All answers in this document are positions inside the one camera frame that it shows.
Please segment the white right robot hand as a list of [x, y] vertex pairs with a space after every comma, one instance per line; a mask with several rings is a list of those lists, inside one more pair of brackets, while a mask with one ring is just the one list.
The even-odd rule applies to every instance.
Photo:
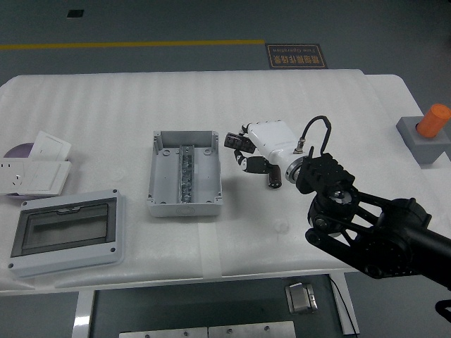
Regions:
[[241, 132], [226, 135], [224, 146], [234, 150], [246, 173], [270, 174], [277, 169], [286, 180], [294, 179], [304, 157], [299, 137], [282, 120], [243, 125]]

